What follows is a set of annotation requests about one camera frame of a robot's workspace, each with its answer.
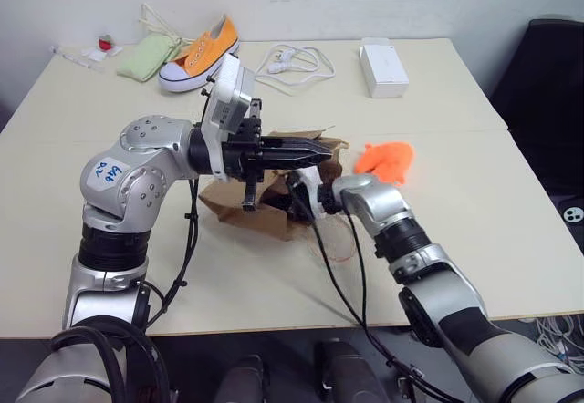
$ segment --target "white wall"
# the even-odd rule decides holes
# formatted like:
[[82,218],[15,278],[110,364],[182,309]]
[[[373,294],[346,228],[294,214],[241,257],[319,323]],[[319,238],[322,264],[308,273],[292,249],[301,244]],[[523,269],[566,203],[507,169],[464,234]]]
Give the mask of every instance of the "white wall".
[[487,92],[528,19],[584,18],[584,0],[0,0],[0,110],[16,109],[50,44],[89,45],[104,32],[137,41],[142,1],[189,36],[222,12],[246,40],[449,36]]

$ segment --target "gray floor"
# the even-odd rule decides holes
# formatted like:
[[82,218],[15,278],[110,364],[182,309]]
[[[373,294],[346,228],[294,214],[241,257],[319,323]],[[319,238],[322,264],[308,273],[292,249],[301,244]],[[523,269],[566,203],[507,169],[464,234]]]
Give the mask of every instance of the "gray floor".
[[[532,325],[518,321],[499,325],[526,336],[534,335]],[[441,349],[416,342],[405,328],[376,331],[391,351],[420,368],[427,380],[461,400],[476,401],[454,363]],[[358,329],[169,336],[155,338],[155,343],[166,361],[172,385],[181,390],[181,402],[211,402],[227,368],[238,358],[257,353],[270,368],[270,401],[316,403],[319,400],[313,390],[312,350],[319,340],[332,337],[351,343],[368,359],[393,401],[406,401],[397,393],[394,371],[384,365]],[[0,340],[0,402],[14,401],[47,353],[46,341]]]

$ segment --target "brown paper bag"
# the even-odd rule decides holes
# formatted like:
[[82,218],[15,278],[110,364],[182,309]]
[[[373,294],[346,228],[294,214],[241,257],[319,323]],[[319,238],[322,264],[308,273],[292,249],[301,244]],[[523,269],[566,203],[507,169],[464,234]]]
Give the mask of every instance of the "brown paper bag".
[[[323,182],[333,181],[342,173],[339,163],[339,151],[347,148],[347,142],[341,139],[321,137],[321,131],[305,132],[272,132],[270,136],[276,137],[306,137],[316,139],[326,144],[332,153],[330,160],[318,165],[320,177]],[[254,212],[244,212],[241,202],[244,198],[245,184],[231,180],[229,182],[213,181],[200,194],[199,198],[217,215],[221,222],[227,222],[237,227],[248,228],[256,232],[269,234],[282,241],[292,239],[294,230],[306,228],[302,222],[294,222],[288,219],[287,213],[276,207],[263,203],[275,195],[287,195],[288,189],[284,175],[287,170],[266,170],[264,182],[259,182],[255,189],[256,209]]]

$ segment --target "orange sneaker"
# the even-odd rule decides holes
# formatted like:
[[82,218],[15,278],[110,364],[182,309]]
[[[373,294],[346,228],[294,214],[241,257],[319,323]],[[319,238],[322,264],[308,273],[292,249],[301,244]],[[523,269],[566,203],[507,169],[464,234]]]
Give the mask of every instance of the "orange sneaker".
[[203,86],[223,62],[225,54],[239,48],[237,30],[224,15],[221,21],[204,32],[172,62],[162,66],[158,80],[168,91],[187,91]]

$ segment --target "green cloth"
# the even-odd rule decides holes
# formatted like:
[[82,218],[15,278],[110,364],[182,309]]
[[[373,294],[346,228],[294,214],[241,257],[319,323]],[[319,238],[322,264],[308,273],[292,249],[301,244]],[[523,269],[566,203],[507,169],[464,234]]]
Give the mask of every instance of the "green cloth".
[[181,50],[182,40],[150,33],[121,61],[117,73],[144,82]]

